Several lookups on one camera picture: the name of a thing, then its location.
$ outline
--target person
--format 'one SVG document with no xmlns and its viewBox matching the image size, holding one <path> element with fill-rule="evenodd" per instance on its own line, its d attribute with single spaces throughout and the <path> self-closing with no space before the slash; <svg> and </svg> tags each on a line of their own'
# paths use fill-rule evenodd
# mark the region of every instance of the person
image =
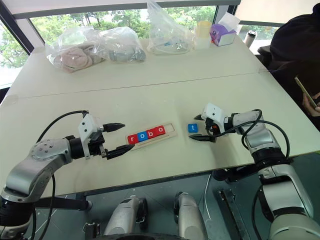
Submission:
<svg viewBox="0 0 320 240">
<path fill-rule="evenodd" d="M 270 52 L 271 74 L 320 131 L 320 110 L 311 107 L 294 80 L 298 75 L 311 96 L 320 96 L 320 3 L 311 14 L 294 17 L 281 26 L 273 36 Z"/>
</svg>

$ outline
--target black cable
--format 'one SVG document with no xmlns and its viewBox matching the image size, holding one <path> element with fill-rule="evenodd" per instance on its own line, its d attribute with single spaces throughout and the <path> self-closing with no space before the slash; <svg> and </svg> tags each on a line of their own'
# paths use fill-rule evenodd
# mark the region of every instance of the black cable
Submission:
<svg viewBox="0 0 320 240">
<path fill-rule="evenodd" d="M 38 138 L 38 140 L 36 141 L 37 143 L 40 142 L 42 140 L 42 138 L 44 137 L 44 135 L 46 134 L 46 132 L 53 126 L 53 124 L 55 124 L 56 122 L 58 122 L 60 119 L 72 115 L 72 114 L 82 114 L 83 116 L 85 116 L 85 114 L 88 114 L 89 112 L 87 110 L 78 110 L 78 111 L 70 111 L 67 112 L 59 117 L 57 117 L 55 120 L 53 120 L 46 128 L 45 130 L 41 133 L 40 137 Z M 42 240 L 47 232 L 50 220 L 51 220 L 51 215 L 52 215 L 52 211 L 53 211 L 53 205 L 54 205 L 54 198 L 55 198 L 55 194 L 56 194 L 56 179 L 55 179 L 55 175 L 52 174 L 52 196 L 51 196 L 51 201 L 50 201 L 50 207 L 49 207 L 49 215 L 48 218 L 46 220 L 46 224 L 45 227 L 42 231 L 42 234 L 39 238 L 39 240 Z M 34 210 L 34 213 L 32 213 L 32 219 L 33 219 L 33 226 L 32 226 L 32 233 L 31 233 L 31 239 L 30 240 L 34 240 L 35 235 L 36 235 L 36 223 L 37 223 L 37 216 L 36 216 L 36 210 Z"/>
<path fill-rule="evenodd" d="M 79 110 L 79 111 L 71 111 L 71 112 L 67 112 L 63 115 L 61 115 L 60 117 L 57 117 L 55 120 L 53 120 L 47 127 L 46 129 L 41 133 L 40 137 L 38 138 L 38 140 L 36 141 L 37 143 L 41 141 L 41 139 L 44 137 L 44 135 L 46 134 L 46 132 L 52 127 L 53 124 L 55 124 L 56 122 L 58 122 L 60 119 L 71 115 L 71 114 L 88 114 L 89 112 L 86 110 Z"/>
<path fill-rule="evenodd" d="M 32 234 L 31 234 L 30 240 L 35 239 L 36 228 L 37 228 L 37 214 L 36 214 L 36 208 L 34 208 L 32 211 Z"/>
<path fill-rule="evenodd" d="M 242 145 L 247 149 L 249 150 L 248 146 L 246 145 L 245 143 L 245 137 L 247 136 L 248 132 L 254 128 L 254 126 L 258 123 L 258 121 L 261 119 L 261 116 L 262 116 L 262 111 L 260 109 L 255 109 L 253 111 L 257 111 L 259 112 L 259 115 L 258 117 L 256 118 L 256 120 L 254 121 L 254 123 L 252 123 L 252 125 L 242 134 L 242 138 L 241 138 L 241 143 Z"/>
<path fill-rule="evenodd" d="M 285 158 L 288 159 L 289 158 L 289 155 L 290 155 L 290 142 L 289 142 L 289 138 L 286 134 L 286 132 L 281 128 L 279 127 L 277 124 L 273 123 L 273 122 L 270 122 L 270 121 L 265 121 L 265 120 L 259 120 L 259 121 L 247 121 L 247 122 L 244 122 L 244 123 L 241 123 L 239 124 L 238 126 L 234 126 L 230 129 L 228 129 L 227 131 L 224 131 L 220 134 L 216 134 L 216 135 L 212 135 L 211 132 L 209 130 L 207 130 L 206 132 L 208 133 L 209 136 L 211 137 L 214 137 L 214 138 L 218 138 L 218 137 L 221 137 L 223 135 L 226 135 L 226 134 L 229 134 L 231 133 L 232 131 L 238 129 L 238 128 L 241 128 L 242 126 L 244 125 L 247 125 L 247 124 L 252 124 L 252 123 L 264 123 L 264 124 L 269 124 L 271 126 L 274 126 L 275 128 L 277 128 L 283 135 L 284 139 L 285 139 L 285 143 L 286 143 L 286 154 L 285 154 Z"/>
<path fill-rule="evenodd" d="M 253 201 L 252 201 L 252 207 L 251 207 L 251 221 L 252 221 L 252 226 L 253 226 L 253 230 L 255 232 L 255 235 L 257 237 L 258 240 L 262 240 L 260 234 L 259 234 L 259 231 L 258 231 L 258 228 L 257 228 L 257 225 L 256 225 L 256 203 L 257 203 L 257 200 L 258 200 L 258 193 L 259 191 L 261 190 L 261 186 L 258 188 L 258 190 L 256 191 L 255 195 L 254 195 L 254 198 L 253 198 Z"/>
</svg>

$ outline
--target tissue box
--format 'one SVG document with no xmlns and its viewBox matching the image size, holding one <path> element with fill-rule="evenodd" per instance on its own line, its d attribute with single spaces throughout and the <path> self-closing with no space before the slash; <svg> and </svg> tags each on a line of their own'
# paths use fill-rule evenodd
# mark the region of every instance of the tissue box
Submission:
<svg viewBox="0 0 320 240">
<path fill-rule="evenodd" d="M 226 27 L 221 24 L 213 24 L 210 29 L 211 40 L 217 46 L 232 44 L 236 34 L 235 30 L 228 31 Z"/>
</svg>

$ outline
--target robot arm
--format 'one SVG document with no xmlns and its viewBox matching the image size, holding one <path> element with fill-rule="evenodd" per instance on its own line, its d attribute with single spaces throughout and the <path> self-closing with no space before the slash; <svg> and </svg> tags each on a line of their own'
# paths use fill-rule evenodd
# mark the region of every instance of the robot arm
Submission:
<svg viewBox="0 0 320 240">
<path fill-rule="evenodd" d="M 102 132 L 124 127 L 121 123 L 100 124 L 99 119 L 86 114 L 78 129 L 80 137 L 46 139 L 36 143 L 29 155 L 9 173 L 0 197 L 0 239 L 21 239 L 30 223 L 30 216 L 56 170 L 73 159 L 101 155 L 112 159 L 123 155 L 134 145 L 115 150 L 104 149 Z"/>
<path fill-rule="evenodd" d="M 219 107 L 209 103 L 203 113 L 195 117 L 205 121 L 208 136 L 196 134 L 190 137 L 215 142 L 225 132 L 243 135 L 259 114 L 259 110 L 253 110 L 226 116 Z M 320 226 L 312 220 L 314 210 L 311 200 L 272 132 L 263 122 L 257 122 L 246 133 L 244 140 L 254 159 L 251 174 L 257 172 L 262 184 L 258 193 L 262 212 L 272 222 L 269 239 L 320 239 Z M 236 171 L 221 169 L 218 172 L 219 178 L 216 179 L 221 181 Z"/>
</svg>

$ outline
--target plastic bag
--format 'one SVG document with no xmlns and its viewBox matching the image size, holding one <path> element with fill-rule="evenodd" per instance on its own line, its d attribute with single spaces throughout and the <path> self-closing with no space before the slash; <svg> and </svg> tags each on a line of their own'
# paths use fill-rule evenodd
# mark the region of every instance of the plastic bag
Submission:
<svg viewBox="0 0 320 240">
<path fill-rule="evenodd" d="M 156 55 L 184 54 L 193 47 L 194 35 L 172 19 L 155 1 L 148 0 L 151 22 L 148 51 Z"/>
<path fill-rule="evenodd" d="M 92 26 L 67 29 L 52 46 L 45 46 L 50 63 L 68 73 L 102 62 L 104 59 L 99 53 L 103 51 L 99 31 Z"/>
<path fill-rule="evenodd" d="M 99 52 L 102 58 L 118 63 L 142 62 L 146 59 L 138 35 L 130 27 L 116 27 L 102 31 L 100 35 L 104 45 Z"/>
</svg>

